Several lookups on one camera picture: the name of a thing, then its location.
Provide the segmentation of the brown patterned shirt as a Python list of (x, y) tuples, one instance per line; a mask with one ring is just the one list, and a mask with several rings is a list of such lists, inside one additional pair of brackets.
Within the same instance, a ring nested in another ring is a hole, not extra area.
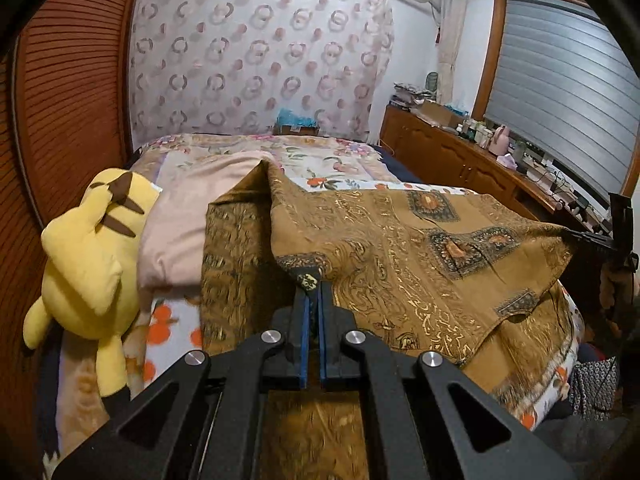
[(487, 195), (307, 192), (262, 162), (208, 205), (201, 322), (210, 356), (310, 300), (308, 380), (270, 390), (247, 479), (370, 478), (358, 394), (322, 386), (318, 292), (394, 351), (440, 353), (521, 425), (525, 399), (574, 334), (564, 229)]

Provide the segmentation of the grey window blind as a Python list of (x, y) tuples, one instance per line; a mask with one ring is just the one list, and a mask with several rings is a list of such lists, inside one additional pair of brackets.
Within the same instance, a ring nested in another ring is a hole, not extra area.
[(608, 197), (622, 190), (634, 158), (639, 78), (593, 10), (506, 0), (485, 116)]

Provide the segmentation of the pink circle patterned curtain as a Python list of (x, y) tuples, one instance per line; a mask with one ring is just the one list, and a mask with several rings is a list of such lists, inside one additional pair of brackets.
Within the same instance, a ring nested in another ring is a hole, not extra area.
[(132, 140), (266, 134), (283, 112), (367, 140), (393, 45), (390, 0), (137, 0)]

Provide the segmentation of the cream side curtain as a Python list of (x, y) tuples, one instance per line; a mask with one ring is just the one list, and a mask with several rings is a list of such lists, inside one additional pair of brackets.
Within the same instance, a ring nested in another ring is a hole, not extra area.
[(442, 104), (452, 101), (454, 64), (456, 64), (463, 32), (466, 0), (440, 0), (438, 47), (438, 92)]

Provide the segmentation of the cardboard box with blue cloth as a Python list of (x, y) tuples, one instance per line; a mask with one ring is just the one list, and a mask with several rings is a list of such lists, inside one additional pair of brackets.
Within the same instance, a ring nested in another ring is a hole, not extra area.
[(300, 116), (292, 110), (281, 108), (273, 126), (273, 133), (280, 136), (316, 136), (319, 126), (314, 118)]

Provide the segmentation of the wooden side cabinet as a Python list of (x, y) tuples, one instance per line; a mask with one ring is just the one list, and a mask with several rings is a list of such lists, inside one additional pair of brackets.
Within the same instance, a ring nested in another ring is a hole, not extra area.
[(558, 221), (559, 203), (494, 155), (397, 107), (386, 107), (380, 145), (425, 184), (489, 194), (523, 217)]

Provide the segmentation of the open cardboard box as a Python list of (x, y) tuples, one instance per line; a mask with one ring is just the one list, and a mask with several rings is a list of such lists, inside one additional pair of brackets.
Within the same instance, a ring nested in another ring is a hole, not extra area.
[(449, 127), (455, 129), (465, 120), (463, 115), (450, 110), (446, 106), (431, 101), (425, 101), (416, 110), (416, 114), (437, 127)]

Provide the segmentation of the pink kettle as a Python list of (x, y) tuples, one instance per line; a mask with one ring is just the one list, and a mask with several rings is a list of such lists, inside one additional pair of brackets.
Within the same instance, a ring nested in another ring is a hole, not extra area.
[(488, 151), (496, 157), (504, 156), (509, 149), (510, 129), (506, 125), (498, 127), (488, 144)]

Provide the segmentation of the brown louvered wardrobe door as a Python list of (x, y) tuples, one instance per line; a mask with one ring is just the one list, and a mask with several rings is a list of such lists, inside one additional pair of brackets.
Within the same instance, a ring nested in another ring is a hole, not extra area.
[(1, 0), (1, 474), (37, 479), (39, 359), (22, 349), (44, 226), (132, 154), (134, 0)]

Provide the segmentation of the floral bed blanket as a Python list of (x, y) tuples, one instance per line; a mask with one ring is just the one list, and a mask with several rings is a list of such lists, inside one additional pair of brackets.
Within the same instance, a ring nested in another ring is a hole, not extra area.
[(143, 145), (132, 170), (162, 188), (199, 162), (255, 152), (270, 156), (309, 191), (339, 188), (420, 188), (400, 162), (367, 143), (322, 136), (220, 136), (181, 133)]

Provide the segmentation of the stack of folded fabrics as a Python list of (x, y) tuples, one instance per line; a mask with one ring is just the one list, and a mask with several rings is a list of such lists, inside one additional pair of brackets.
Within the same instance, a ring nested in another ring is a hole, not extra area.
[(394, 92), (390, 97), (390, 105), (402, 110), (421, 107), (425, 102), (435, 102), (436, 93), (412, 84), (394, 83)]

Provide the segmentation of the pink pillow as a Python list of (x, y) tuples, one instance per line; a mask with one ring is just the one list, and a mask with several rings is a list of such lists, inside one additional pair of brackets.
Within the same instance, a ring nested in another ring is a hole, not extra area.
[(143, 289), (201, 281), (208, 205), (231, 191), (264, 160), (264, 151), (210, 156), (163, 187), (142, 231), (137, 278)]

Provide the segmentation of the yellow plush toy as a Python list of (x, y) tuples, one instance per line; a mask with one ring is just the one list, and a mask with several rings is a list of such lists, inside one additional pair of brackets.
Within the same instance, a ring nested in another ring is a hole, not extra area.
[(141, 174), (108, 168), (93, 178), (77, 206), (41, 233), (47, 262), (41, 295), (24, 318), (24, 345), (37, 348), (52, 322), (95, 341), (104, 398), (127, 387), (122, 337), (138, 316), (139, 246), (159, 197), (160, 189)]

